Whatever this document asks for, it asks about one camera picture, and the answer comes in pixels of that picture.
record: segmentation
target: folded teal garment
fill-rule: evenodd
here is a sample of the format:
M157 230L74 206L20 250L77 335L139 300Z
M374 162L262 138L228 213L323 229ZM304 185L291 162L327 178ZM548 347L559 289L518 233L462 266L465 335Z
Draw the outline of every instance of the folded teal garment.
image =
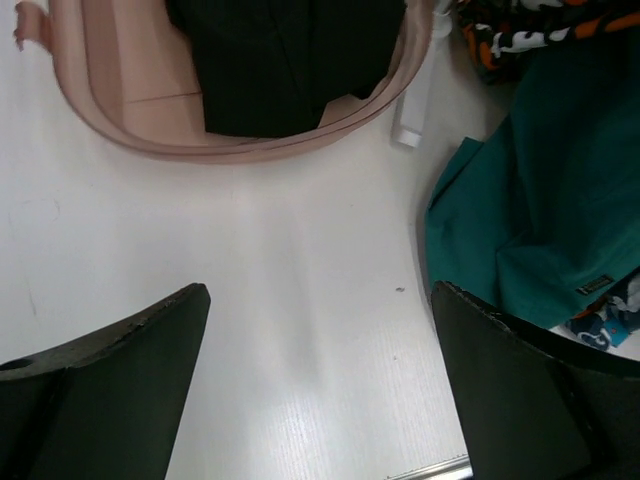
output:
M640 30L536 52L426 213L428 277L550 328L640 265Z

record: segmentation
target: garment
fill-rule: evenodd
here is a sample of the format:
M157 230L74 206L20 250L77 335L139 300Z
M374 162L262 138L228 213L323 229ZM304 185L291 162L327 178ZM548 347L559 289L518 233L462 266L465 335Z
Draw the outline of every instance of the garment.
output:
M607 351L640 330L640 267L565 327L583 343Z
M165 0L190 39L208 132L284 137L386 75L403 0Z
M637 0L457 0L458 23L487 83L520 78L523 52L640 25Z
M532 55L507 119L438 181L432 284L551 328L640 265L638 58L637 28Z

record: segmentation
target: clothing label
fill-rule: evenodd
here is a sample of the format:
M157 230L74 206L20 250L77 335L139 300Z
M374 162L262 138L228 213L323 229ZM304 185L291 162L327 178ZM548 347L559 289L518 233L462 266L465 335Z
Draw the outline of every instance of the clothing label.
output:
M576 289L576 292L578 292L581 295L587 296L587 295L591 295L593 292L597 292L601 288L604 288L607 285L610 285L612 283L613 283L613 278L611 278L609 275L602 275L601 277L598 277L595 280L592 280L591 282L587 283L586 285Z

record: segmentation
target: table surface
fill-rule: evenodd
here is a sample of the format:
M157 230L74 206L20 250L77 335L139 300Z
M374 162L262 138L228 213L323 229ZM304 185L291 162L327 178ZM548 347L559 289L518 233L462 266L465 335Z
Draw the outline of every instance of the table surface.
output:
M0 6L0 363L191 282L209 323L168 479L383 479L465 453L416 231L437 173L504 99L440 52L425 141L393 112L303 157L158 162L87 128Z

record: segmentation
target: black folded garment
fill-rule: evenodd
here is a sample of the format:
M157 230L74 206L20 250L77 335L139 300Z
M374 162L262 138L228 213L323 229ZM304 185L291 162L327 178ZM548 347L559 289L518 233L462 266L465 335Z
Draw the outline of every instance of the black folded garment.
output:
M386 75L404 0L165 0L191 40L208 132L285 137Z

